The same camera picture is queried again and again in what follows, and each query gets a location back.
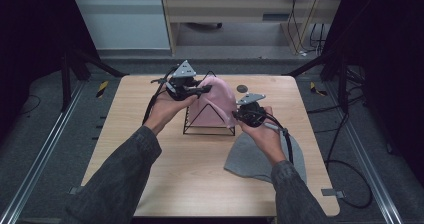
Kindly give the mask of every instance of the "hand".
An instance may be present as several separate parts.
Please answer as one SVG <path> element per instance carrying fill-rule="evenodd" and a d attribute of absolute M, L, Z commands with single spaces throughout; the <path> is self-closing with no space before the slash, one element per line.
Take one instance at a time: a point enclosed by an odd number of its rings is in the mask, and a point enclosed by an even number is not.
<path fill-rule="evenodd" d="M 265 112 L 272 115 L 271 107 L 264 107 Z M 264 122 L 275 124 L 269 119 L 265 119 Z M 281 149 L 280 132 L 268 128 L 264 125 L 259 127 L 250 127 L 247 124 L 239 121 L 241 129 L 246 132 L 261 149 L 261 151 L 267 156 L 271 165 L 274 166 L 280 161 L 286 160 L 286 156 Z"/>
<path fill-rule="evenodd" d="M 150 116 L 144 123 L 157 136 L 163 130 L 165 125 L 174 118 L 174 116 L 182 109 L 190 106 L 197 96 L 193 95 L 186 98 L 184 101 L 175 101 L 169 94 L 162 89 L 162 92 L 156 99 L 152 107 Z"/>

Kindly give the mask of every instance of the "person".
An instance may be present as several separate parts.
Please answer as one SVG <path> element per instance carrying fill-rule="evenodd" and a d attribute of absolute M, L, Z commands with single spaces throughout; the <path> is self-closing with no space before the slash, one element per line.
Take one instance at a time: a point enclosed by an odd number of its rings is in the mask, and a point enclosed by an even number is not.
<path fill-rule="evenodd" d="M 156 136 L 196 98 L 174 101 L 167 92 L 160 94 L 144 125 L 105 160 L 84 188 L 67 203 L 61 223 L 130 223 L 150 169 L 161 154 Z M 271 107 L 265 110 L 272 114 Z M 252 128 L 239 124 L 273 165 L 278 223 L 327 223 L 320 205 L 286 160 L 279 133 L 263 125 Z"/>

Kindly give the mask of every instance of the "gray sleeve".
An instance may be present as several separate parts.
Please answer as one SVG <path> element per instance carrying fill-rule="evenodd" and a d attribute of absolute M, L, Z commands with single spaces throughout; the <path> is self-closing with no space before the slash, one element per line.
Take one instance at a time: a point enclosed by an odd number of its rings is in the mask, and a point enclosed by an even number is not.
<path fill-rule="evenodd" d="M 271 179 L 276 191 L 278 223 L 329 223 L 318 201 L 289 161 L 274 165 Z"/>
<path fill-rule="evenodd" d="M 161 152 L 153 132 L 138 129 L 67 204 L 62 223 L 130 223 Z"/>

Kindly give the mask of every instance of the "table surface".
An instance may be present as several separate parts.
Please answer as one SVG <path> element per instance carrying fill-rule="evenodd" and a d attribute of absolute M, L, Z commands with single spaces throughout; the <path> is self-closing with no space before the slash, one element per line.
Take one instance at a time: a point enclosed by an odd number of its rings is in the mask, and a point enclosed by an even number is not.
<path fill-rule="evenodd" d="M 82 181 L 85 185 L 106 158 L 141 125 L 147 104 L 158 88 L 150 81 L 161 76 L 123 77 Z M 296 139 L 305 157 L 308 188 L 328 216 L 340 208 L 334 196 L 321 189 L 332 188 L 296 81 L 286 76 L 222 75 L 236 91 L 265 94 L 261 106 L 272 106 L 274 116 Z M 275 216 L 272 184 L 242 178 L 224 170 L 228 153 L 242 132 L 235 136 L 183 135 L 185 111 L 180 111 L 158 135 L 162 154 L 153 164 L 135 216 L 161 217 L 252 217 Z"/>

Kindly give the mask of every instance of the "pink fabric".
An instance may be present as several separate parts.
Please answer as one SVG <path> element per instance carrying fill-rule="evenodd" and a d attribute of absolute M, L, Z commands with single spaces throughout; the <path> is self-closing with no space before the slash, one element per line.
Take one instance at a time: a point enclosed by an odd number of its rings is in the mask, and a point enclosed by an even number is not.
<path fill-rule="evenodd" d="M 190 124 L 193 126 L 225 125 L 227 128 L 234 127 L 236 120 L 233 117 L 232 111 L 237 110 L 237 104 L 236 97 L 230 86 L 224 80 L 215 76 L 206 77 L 198 87 L 205 85 L 212 85 L 212 89 L 209 93 L 203 93 L 189 107 L 188 121 Z"/>

